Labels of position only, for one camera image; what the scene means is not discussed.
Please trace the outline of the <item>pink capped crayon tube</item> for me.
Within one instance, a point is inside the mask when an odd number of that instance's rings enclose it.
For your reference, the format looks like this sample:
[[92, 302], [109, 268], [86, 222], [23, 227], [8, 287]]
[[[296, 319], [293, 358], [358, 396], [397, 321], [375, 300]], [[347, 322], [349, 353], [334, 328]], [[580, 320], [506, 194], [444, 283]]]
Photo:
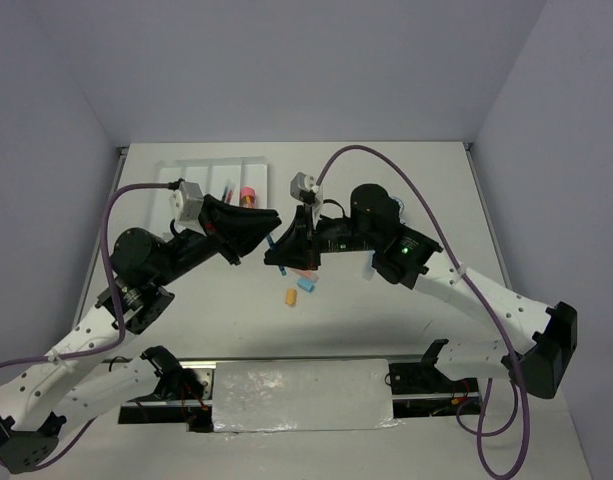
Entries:
[[245, 208], [257, 207], [257, 194], [252, 187], [243, 187], [240, 192], [240, 205]]

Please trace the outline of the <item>orange highlighter cap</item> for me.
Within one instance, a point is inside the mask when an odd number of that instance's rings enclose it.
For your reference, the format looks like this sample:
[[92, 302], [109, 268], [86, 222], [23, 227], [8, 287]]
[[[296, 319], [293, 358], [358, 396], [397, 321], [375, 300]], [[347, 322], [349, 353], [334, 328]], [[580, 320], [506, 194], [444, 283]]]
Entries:
[[297, 290], [290, 288], [287, 290], [286, 292], [286, 296], [285, 296], [285, 303], [290, 306], [290, 307], [294, 307], [297, 303]]

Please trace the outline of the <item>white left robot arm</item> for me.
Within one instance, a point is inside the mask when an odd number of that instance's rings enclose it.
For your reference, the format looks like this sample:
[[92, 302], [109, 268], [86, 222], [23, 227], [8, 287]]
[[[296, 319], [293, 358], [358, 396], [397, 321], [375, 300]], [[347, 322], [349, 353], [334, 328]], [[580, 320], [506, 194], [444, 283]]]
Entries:
[[162, 346], [88, 377], [164, 313], [174, 299], [170, 283], [215, 255], [239, 264], [281, 223], [272, 209], [228, 205], [210, 195], [185, 210], [198, 231], [184, 229], [168, 241], [141, 227], [122, 232], [102, 256], [109, 286], [95, 305], [45, 355], [21, 360], [25, 371], [0, 386], [0, 464], [9, 473], [55, 463], [63, 438], [125, 401], [149, 395], [202, 400], [204, 384]]

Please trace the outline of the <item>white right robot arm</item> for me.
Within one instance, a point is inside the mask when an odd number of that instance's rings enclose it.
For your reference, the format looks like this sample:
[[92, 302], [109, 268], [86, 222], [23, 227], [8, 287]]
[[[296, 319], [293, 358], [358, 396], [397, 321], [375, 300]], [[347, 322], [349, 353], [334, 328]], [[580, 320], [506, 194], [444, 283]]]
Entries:
[[420, 369], [428, 389], [443, 391], [465, 377], [507, 378], [531, 396], [555, 397], [577, 348], [573, 306], [531, 300], [452, 260], [447, 248], [401, 221], [399, 205], [379, 185], [356, 187], [349, 214], [339, 218], [320, 215], [317, 186], [293, 186], [290, 193], [299, 203], [294, 219], [265, 264], [314, 271], [324, 254], [369, 251], [372, 268], [388, 283], [438, 299], [499, 335], [471, 344], [434, 341]]

